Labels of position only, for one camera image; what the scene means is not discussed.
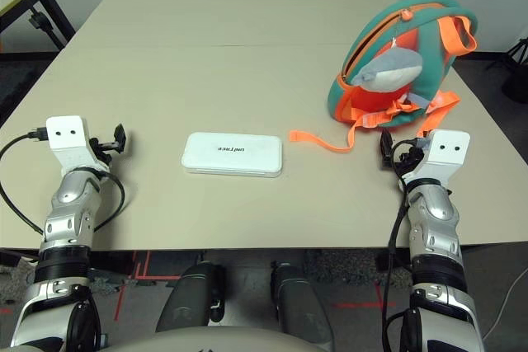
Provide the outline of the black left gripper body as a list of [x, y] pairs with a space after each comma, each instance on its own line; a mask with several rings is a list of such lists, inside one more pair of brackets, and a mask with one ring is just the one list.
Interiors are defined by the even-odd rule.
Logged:
[[111, 155], [109, 154], [109, 151], [113, 150], [111, 148], [111, 144], [115, 141], [109, 143], [100, 143], [98, 138], [90, 138], [88, 142], [90, 148], [92, 149], [93, 153], [99, 161], [111, 162]]

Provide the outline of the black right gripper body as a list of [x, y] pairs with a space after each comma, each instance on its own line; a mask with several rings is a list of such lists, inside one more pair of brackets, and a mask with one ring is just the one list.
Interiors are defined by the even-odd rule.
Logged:
[[[401, 152], [398, 158], [395, 154], [400, 146], [409, 146], [409, 150]], [[409, 173], [414, 170], [424, 158], [421, 140], [402, 140], [397, 142], [390, 152], [391, 167], [395, 173]]]

